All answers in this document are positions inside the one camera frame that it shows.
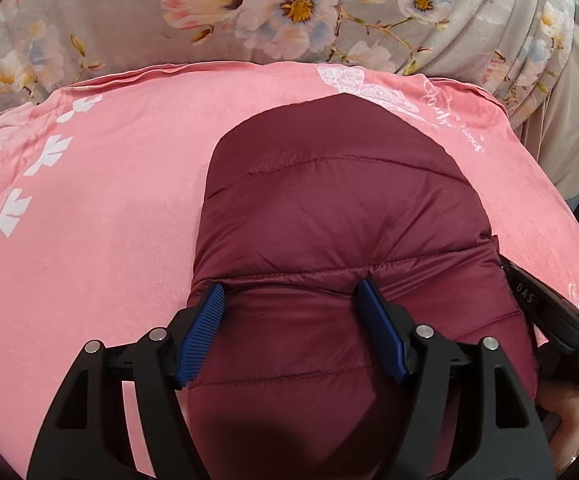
yellow flower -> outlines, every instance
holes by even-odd
[[[18,50],[0,59],[0,94],[18,93],[35,80],[34,68]]]

pink bed sheet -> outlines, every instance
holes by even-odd
[[[83,343],[134,341],[185,304],[218,139],[264,110],[337,92],[383,106],[444,146],[479,193],[501,251],[579,303],[579,227],[504,109],[475,86],[212,62],[66,87],[0,114],[0,452],[16,470],[26,472]],[[136,460],[150,473],[125,393]]]

blue gripper pad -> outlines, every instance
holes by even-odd
[[[180,359],[175,381],[180,387],[198,377],[218,324],[224,314],[224,288],[215,283],[202,298],[194,323],[180,345]]]
[[[406,364],[405,343],[399,337],[385,312],[371,283],[359,283],[359,310],[378,353],[383,371],[397,383],[404,383],[410,375]]]

pink fabric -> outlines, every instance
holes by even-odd
[[[441,144],[479,193],[501,252],[579,302],[579,227],[504,110],[474,86],[290,62],[90,80],[0,115],[0,451],[19,472],[83,343],[134,341],[185,304],[218,139],[261,111],[341,91]]]

orange flower center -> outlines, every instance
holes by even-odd
[[[413,6],[424,12],[434,10],[434,2],[431,0],[413,0]]]
[[[314,3],[311,0],[288,0],[280,8],[294,23],[303,23],[312,17]]]

